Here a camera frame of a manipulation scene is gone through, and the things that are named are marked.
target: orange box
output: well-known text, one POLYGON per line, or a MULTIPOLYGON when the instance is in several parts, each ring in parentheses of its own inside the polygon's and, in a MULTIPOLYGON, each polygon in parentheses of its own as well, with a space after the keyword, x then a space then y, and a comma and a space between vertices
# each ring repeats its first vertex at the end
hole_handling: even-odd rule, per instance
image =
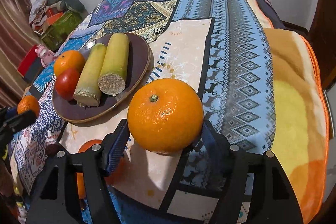
POLYGON ((49 28, 49 26, 54 24, 62 15, 63 15, 63 12, 60 12, 56 15, 48 17, 47 20, 42 24, 42 29, 46 31, 49 28))
POLYGON ((58 14, 57 8, 56 8, 56 7, 55 7, 55 8, 49 8, 49 9, 45 12, 45 14, 47 15, 47 17, 52 17, 52 16, 58 14))

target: plate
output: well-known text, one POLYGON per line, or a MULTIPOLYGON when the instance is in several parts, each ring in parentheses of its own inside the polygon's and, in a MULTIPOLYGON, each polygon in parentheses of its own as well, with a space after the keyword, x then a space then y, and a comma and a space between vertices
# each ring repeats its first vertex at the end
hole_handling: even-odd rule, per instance
MULTIPOLYGON (((150 48, 147 42, 133 33, 126 33, 130 40, 126 88, 117 96, 101 94, 100 104, 97 107, 80 107, 75 100, 67 101, 61 98, 56 90, 53 90, 52 103, 57 114, 64 120, 73 123, 88 122, 97 119, 118 106, 132 93, 144 77, 150 63, 150 48)), ((111 34, 95 40, 95 43, 108 44, 111 34)), ((85 59, 88 58, 94 44, 84 45, 80 52, 85 59)))

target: cut sugarcane end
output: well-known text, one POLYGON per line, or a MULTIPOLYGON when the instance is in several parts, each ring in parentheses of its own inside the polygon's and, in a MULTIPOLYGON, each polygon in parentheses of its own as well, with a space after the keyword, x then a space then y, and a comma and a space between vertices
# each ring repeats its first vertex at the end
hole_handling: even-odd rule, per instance
POLYGON ((124 91, 126 82, 120 75, 109 73, 99 78, 98 86, 105 94, 116 96, 124 91))
POLYGON ((99 106, 100 98, 96 98, 92 93, 86 91, 79 91, 73 95, 77 104, 81 107, 85 106, 99 106))

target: green box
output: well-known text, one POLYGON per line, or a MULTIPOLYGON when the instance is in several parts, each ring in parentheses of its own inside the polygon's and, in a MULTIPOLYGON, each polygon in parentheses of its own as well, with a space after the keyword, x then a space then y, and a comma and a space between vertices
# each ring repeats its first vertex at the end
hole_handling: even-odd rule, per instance
POLYGON ((49 26, 41 39, 48 49, 56 51, 81 22, 82 18, 79 14, 68 10, 54 24, 49 26))

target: orange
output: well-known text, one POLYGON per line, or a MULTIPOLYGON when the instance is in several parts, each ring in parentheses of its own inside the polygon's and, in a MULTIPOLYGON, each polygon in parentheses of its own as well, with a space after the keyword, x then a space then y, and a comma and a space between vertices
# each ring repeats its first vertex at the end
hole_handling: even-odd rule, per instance
POLYGON ((200 134, 203 106, 195 90, 178 79, 158 79, 133 96, 127 113, 129 130, 144 149, 172 153, 200 134))
POLYGON ((85 58, 79 51, 69 50, 62 53, 55 61, 54 74, 58 77, 63 71, 69 68, 82 72, 85 65, 85 58))
MULTIPOLYGON (((90 140, 84 143, 78 150, 78 153, 85 152, 94 144, 101 144, 102 140, 90 140)), ((121 158, 117 169, 107 178, 105 178, 106 184, 111 185, 119 180, 122 176, 124 170, 125 160, 121 158)), ((79 199, 84 199, 86 197, 85 186, 84 186, 84 176, 83 173, 77 173, 77 187, 78 187, 78 197, 79 199)))
POLYGON ((21 114, 29 109, 35 112, 36 117, 39 116, 40 104, 33 95, 27 95, 22 98, 22 100, 17 105, 17 113, 21 114))

